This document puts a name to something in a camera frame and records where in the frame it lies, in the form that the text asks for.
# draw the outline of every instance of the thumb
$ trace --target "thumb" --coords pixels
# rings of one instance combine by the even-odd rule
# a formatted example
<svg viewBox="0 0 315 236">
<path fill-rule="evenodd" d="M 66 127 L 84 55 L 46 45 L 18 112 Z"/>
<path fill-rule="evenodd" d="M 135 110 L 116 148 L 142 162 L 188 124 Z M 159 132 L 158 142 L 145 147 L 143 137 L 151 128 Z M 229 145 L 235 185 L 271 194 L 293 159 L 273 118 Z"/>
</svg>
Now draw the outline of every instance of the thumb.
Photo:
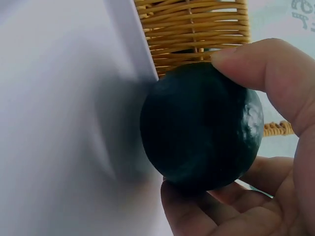
<svg viewBox="0 0 315 236">
<path fill-rule="evenodd" d="M 315 122 L 315 61 L 280 39 L 218 51 L 212 63 L 236 83 L 265 91 L 297 135 Z"/>
</svg>

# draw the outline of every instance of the dark sphere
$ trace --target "dark sphere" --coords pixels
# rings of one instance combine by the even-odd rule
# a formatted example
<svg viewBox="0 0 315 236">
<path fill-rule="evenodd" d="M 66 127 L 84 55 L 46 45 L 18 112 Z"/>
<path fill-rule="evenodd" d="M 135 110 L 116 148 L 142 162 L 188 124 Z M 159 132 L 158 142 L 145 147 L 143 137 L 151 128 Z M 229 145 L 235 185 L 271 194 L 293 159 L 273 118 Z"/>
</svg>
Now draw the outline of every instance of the dark sphere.
<svg viewBox="0 0 315 236">
<path fill-rule="evenodd" d="M 140 116 L 148 159 L 190 192 L 221 188 L 242 176 L 257 155 L 263 127 L 256 92 L 208 62 L 168 72 L 153 86 Z"/>
</svg>

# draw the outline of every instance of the skin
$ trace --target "skin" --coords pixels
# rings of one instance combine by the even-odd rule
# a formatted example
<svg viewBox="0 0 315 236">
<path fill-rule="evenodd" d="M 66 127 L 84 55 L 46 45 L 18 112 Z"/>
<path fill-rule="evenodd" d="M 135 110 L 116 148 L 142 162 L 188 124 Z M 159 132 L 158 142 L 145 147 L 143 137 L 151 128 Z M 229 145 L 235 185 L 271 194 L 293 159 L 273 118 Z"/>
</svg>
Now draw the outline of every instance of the skin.
<svg viewBox="0 0 315 236">
<path fill-rule="evenodd" d="M 242 181 L 186 197 L 164 181 L 161 198 L 175 236 L 315 236 L 315 60 L 279 39 L 213 54 L 236 83 L 267 93 L 299 137 L 295 158 L 257 157 Z"/>
</svg>

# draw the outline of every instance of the wicker basket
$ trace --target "wicker basket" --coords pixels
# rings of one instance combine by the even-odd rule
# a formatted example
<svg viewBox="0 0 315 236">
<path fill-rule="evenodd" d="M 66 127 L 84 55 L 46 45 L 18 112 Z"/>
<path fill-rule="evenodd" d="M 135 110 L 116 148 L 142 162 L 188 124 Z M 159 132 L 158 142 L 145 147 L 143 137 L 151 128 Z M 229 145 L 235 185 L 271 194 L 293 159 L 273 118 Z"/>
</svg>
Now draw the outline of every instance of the wicker basket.
<svg viewBox="0 0 315 236">
<path fill-rule="evenodd" d="M 223 48 L 250 42 L 246 0 L 135 0 L 161 78 L 168 70 L 211 61 Z M 264 136 L 293 134 L 287 121 L 265 124 Z"/>
</svg>

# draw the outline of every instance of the fingernail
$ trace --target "fingernail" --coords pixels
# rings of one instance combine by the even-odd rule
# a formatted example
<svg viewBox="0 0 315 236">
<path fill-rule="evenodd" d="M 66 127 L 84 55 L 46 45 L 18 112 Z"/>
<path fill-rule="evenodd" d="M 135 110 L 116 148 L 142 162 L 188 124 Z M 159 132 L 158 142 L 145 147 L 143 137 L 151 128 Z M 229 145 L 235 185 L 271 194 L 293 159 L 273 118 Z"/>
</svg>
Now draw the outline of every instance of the fingernail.
<svg viewBox="0 0 315 236">
<path fill-rule="evenodd" d="M 218 50 L 211 55 L 211 61 L 214 63 L 223 61 L 226 58 L 230 57 L 233 53 L 235 53 L 236 49 L 237 47 Z"/>
</svg>

